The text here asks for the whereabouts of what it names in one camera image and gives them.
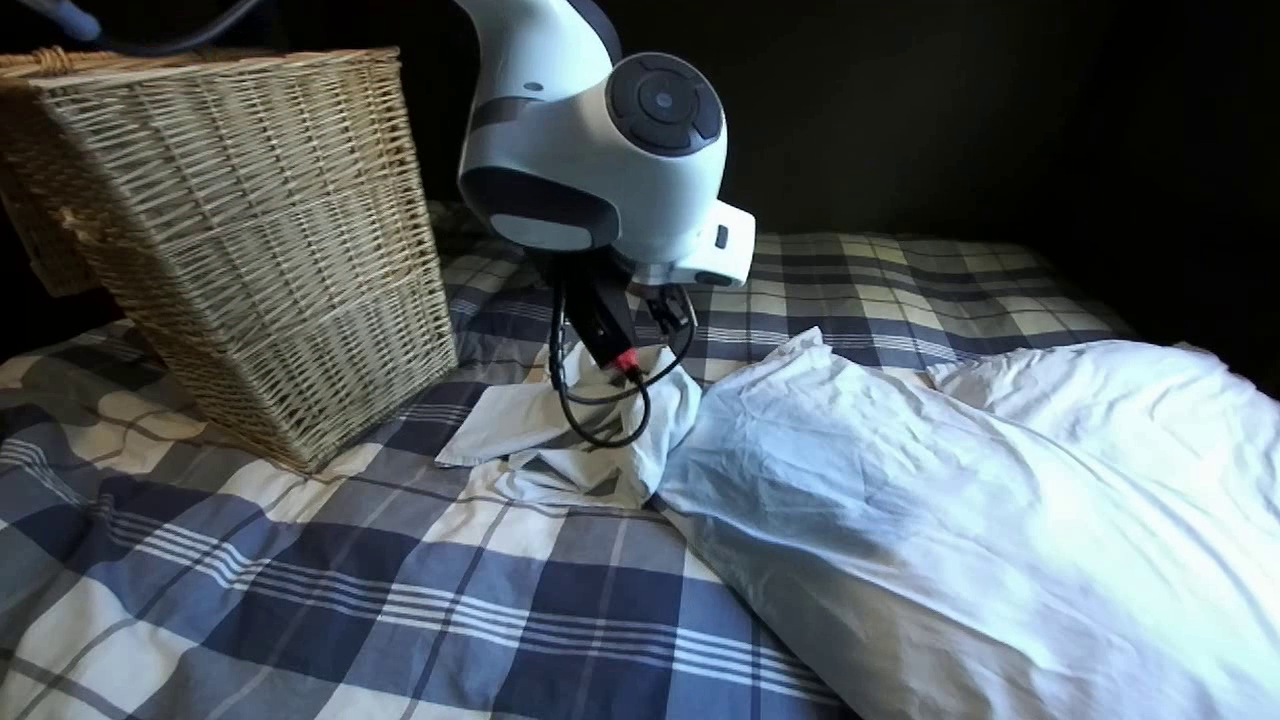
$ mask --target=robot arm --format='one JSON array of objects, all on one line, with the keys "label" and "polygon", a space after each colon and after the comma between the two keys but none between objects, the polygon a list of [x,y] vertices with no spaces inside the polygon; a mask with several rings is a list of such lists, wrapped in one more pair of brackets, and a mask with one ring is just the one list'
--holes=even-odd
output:
[{"label": "robot arm", "polygon": [[621,56],[589,0],[456,0],[481,38],[459,194],[527,247],[597,356],[634,349],[629,284],[742,284],[756,222],[719,203],[727,122],[665,52]]}]

